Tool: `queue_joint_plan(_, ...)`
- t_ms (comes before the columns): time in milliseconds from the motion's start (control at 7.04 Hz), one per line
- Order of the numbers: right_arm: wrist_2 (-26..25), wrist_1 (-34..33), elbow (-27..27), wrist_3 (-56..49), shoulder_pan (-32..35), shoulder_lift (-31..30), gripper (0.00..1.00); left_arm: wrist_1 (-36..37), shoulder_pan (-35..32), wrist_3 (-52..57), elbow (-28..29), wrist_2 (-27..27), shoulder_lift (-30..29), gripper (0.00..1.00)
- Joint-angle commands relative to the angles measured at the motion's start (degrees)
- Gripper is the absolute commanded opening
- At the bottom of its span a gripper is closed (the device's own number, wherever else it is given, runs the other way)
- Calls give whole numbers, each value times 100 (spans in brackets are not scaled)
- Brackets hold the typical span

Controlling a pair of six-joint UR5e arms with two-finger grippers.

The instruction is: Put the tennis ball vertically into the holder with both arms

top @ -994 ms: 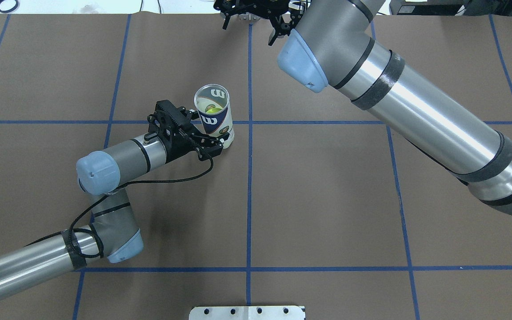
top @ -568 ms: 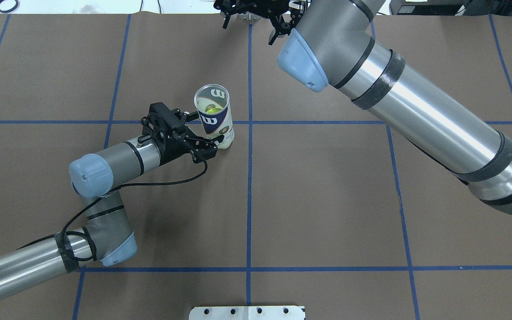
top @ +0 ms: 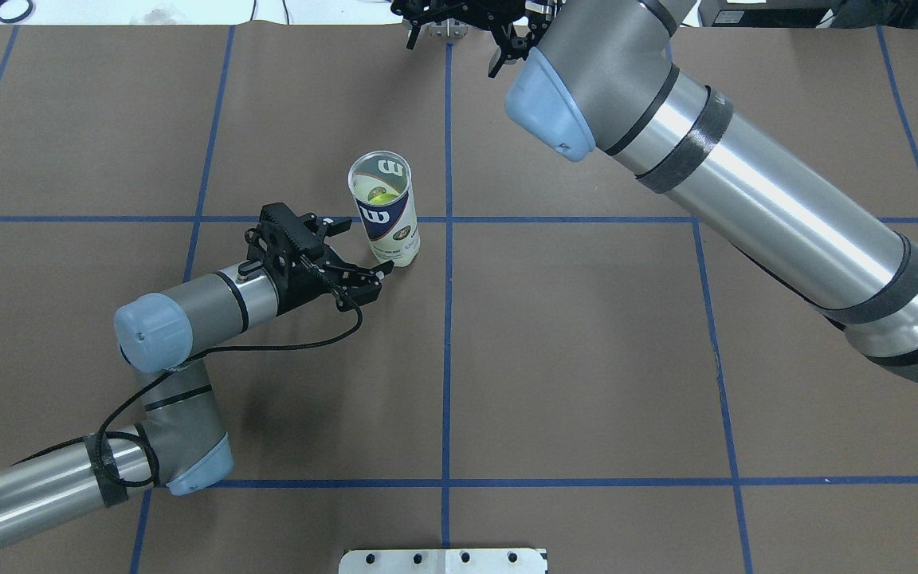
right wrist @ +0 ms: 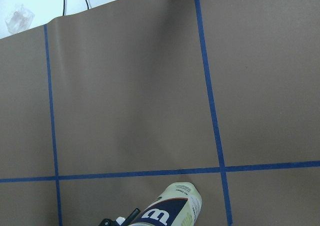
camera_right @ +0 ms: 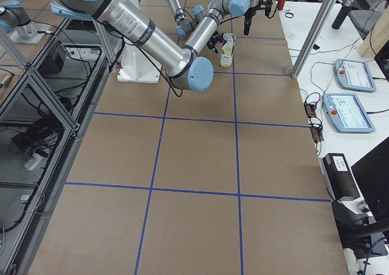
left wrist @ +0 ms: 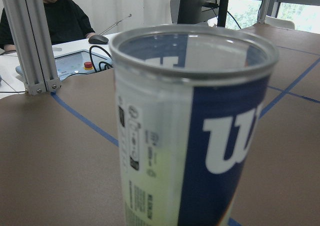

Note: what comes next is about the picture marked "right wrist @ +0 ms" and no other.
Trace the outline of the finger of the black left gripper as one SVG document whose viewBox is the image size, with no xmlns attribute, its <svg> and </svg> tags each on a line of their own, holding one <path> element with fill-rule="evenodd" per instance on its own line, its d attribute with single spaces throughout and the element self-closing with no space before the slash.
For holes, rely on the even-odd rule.
<svg viewBox="0 0 320 226">
<path fill-rule="evenodd" d="M 103 219 L 99 226 L 128 226 L 134 221 L 140 212 L 140 209 L 135 208 L 126 218 L 118 217 L 116 220 Z"/>
</svg>

